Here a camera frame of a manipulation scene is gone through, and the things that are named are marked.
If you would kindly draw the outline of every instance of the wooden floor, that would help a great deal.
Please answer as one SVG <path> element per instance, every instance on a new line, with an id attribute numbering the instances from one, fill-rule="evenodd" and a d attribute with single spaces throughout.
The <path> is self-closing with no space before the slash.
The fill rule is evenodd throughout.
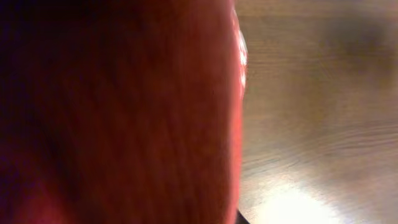
<path id="1" fill-rule="evenodd" d="M 398 223 L 398 2 L 238 0 L 249 52 L 239 209 Z"/>

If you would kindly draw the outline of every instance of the brown wooden surface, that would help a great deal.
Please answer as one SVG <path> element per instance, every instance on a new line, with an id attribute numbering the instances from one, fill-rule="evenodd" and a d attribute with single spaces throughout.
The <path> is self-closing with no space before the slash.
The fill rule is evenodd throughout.
<path id="1" fill-rule="evenodd" d="M 398 3 L 240 0 L 239 209 L 252 223 L 398 223 Z"/>

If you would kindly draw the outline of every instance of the wooden table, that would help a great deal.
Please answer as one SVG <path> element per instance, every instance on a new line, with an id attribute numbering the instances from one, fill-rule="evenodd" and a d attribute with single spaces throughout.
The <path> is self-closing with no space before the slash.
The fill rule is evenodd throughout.
<path id="1" fill-rule="evenodd" d="M 240 0 L 239 209 L 252 223 L 398 223 L 398 2 Z"/>

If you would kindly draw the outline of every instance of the wood grain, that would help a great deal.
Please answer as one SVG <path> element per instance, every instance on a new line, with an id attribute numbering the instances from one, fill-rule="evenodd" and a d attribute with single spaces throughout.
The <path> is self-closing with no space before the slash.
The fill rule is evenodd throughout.
<path id="1" fill-rule="evenodd" d="M 240 0 L 236 10 L 249 52 L 242 214 L 397 223 L 398 4 Z"/>

